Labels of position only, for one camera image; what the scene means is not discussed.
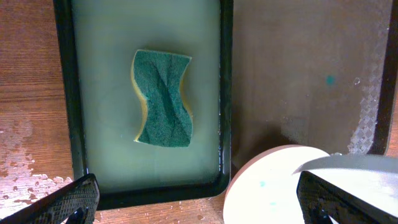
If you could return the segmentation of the white plate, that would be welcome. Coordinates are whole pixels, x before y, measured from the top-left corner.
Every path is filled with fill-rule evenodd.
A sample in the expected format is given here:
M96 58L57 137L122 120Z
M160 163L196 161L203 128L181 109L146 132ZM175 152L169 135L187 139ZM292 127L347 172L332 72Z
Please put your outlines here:
M307 146L269 149L247 162L226 191L225 223L303 223L296 194L309 171L393 216L397 215L397 159L329 155Z

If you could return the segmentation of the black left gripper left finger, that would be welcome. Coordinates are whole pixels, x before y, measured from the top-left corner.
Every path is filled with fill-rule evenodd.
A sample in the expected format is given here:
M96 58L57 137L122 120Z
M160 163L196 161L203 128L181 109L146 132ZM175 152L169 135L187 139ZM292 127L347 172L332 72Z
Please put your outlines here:
M3 218L1 223L93 223L99 200L96 177L87 174Z

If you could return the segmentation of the green and yellow sponge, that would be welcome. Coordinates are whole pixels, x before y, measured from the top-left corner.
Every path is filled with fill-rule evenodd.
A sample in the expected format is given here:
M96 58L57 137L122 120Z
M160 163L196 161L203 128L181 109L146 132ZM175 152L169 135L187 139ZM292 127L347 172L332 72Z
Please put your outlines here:
M192 112L184 102L182 87L191 60L170 52L136 51L131 81L141 104L142 123L135 142L159 147L190 145Z

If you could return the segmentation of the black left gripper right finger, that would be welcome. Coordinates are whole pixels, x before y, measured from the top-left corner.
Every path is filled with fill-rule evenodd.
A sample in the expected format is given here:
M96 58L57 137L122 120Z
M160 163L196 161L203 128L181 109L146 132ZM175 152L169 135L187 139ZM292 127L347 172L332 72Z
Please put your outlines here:
M305 224L397 223L397 217L303 171L296 189Z

